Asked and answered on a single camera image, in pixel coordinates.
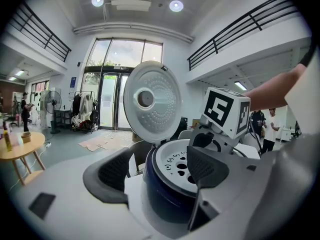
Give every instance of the ceiling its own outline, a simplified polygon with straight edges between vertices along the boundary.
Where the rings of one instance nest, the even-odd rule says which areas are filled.
[[[206,1],[210,2],[210,8],[212,8],[214,3],[220,0],[179,0],[184,5],[180,12],[173,12],[169,9],[171,1],[173,0],[151,0],[148,12],[117,10],[115,6],[108,4],[106,5],[106,21],[152,24],[189,34],[189,26],[197,21],[196,16],[203,14],[203,11],[208,9]],[[57,0],[57,2],[73,27],[104,22],[103,6],[95,7],[91,0]]]
[[[25,72],[17,76],[16,73],[20,70]],[[23,57],[15,50],[0,43],[0,75],[25,81],[48,72],[52,70],[33,59]]]
[[[253,61],[238,64],[199,81],[208,87],[226,88],[238,93],[235,85],[239,81],[248,90],[252,90],[283,72],[292,70],[309,50],[309,45],[287,48],[277,54],[260,57]]]

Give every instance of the recessed light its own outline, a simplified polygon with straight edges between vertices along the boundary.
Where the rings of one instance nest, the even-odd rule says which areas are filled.
[[[236,86],[238,86],[241,90],[246,91],[247,88],[242,85],[239,81],[234,82]]]
[[[169,4],[169,8],[173,12],[180,12],[184,8],[184,4],[179,0],[175,0]]]
[[[25,71],[24,70],[20,70],[18,73],[16,73],[16,76],[21,76]]]
[[[95,6],[95,7],[99,7],[102,6],[104,4],[104,0],[91,0],[91,3]]]

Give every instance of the man in white shirt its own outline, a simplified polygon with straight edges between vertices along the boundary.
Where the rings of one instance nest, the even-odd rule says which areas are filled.
[[[264,122],[265,135],[263,140],[262,154],[272,151],[276,142],[276,133],[279,131],[280,124],[276,117],[276,109],[270,108],[270,118],[268,122]]]

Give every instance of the glass door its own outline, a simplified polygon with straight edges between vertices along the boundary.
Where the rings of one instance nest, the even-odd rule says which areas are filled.
[[[124,91],[129,74],[103,73],[100,80],[99,127],[131,131],[124,109]]]
[[[101,95],[100,95],[100,128],[107,130],[115,130],[116,120],[114,112],[117,104],[118,94],[118,78],[117,73],[104,73],[100,81]]]

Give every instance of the black railing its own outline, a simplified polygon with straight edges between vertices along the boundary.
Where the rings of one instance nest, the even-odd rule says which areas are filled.
[[[189,70],[193,70],[210,55],[218,54],[220,49],[235,40],[245,38],[248,33],[262,31],[266,24],[297,12],[290,0],[268,0],[260,4],[236,19],[193,53],[188,58]]]
[[[71,49],[42,22],[25,2],[17,8],[10,24],[58,59],[66,61]]]

